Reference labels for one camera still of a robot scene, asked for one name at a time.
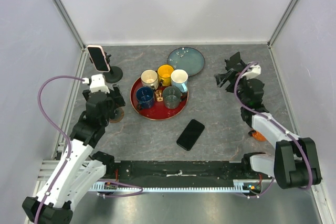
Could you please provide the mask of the orange mug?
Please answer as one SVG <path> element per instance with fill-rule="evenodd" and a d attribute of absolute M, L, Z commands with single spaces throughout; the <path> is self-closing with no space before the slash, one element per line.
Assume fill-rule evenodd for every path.
<path fill-rule="evenodd" d="M 253 137 L 257 141 L 260 141 L 260 142 L 264 142 L 264 141 L 267 140 L 260 132 L 258 132 L 256 130 L 250 130 L 248 132 L 248 135 L 251 136 L 251 137 Z"/>

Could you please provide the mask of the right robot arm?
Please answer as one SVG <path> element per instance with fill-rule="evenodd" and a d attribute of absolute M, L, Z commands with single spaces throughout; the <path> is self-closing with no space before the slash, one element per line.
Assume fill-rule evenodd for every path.
<path fill-rule="evenodd" d="M 265 153 L 246 154 L 241 174 L 248 179 L 259 172 L 270 175 L 282 189 L 309 189 L 320 184 L 322 175 L 314 140 L 290 132 L 269 113 L 263 104 L 264 83 L 257 79 L 260 74 L 261 67 L 255 64 L 215 75 L 218 87 L 229 82 L 226 90 L 236 96 L 241 118 L 252 133 L 261 135 L 275 149 L 273 157 Z"/>

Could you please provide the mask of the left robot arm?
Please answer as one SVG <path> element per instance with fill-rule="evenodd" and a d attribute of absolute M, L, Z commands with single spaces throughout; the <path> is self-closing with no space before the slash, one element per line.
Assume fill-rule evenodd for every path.
<path fill-rule="evenodd" d="M 50 178 L 35 197 L 26 197 L 22 208 L 33 223 L 70 223 L 73 212 L 92 185 L 115 173 L 114 157 L 96 152 L 83 172 L 80 168 L 91 155 L 108 124 L 119 115 L 125 100 L 117 84 L 99 85 L 83 91 L 86 108 L 72 132 Z"/>

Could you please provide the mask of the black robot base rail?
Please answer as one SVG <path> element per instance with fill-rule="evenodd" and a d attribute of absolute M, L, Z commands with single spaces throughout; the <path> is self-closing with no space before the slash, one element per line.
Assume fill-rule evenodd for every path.
<path fill-rule="evenodd" d="M 229 161 L 119 161 L 118 181 L 143 188 L 232 187 L 234 181 L 259 182 L 267 175 Z"/>

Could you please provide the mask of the black folding phone stand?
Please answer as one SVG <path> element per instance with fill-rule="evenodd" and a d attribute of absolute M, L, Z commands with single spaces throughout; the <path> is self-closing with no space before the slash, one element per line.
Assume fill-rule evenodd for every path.
<path fill-rule="evenodd" d="M 233 54 L 229 59 L 225 59 L 227 71 L 234 70 L 237 72 L 242 72 L 247 64 L 241 59 L 240 51 Z"/>

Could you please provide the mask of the black phone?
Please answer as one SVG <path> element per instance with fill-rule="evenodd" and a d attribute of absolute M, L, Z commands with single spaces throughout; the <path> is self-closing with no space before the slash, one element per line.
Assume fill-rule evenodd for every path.
<path fill-rule="evenodd" d="M 190 151 L 204 129 L 204 124 L 195 119 L 191 119 L 181 135 L 178 137 L 176 141 L 177 145 L 186 151 Z"/>

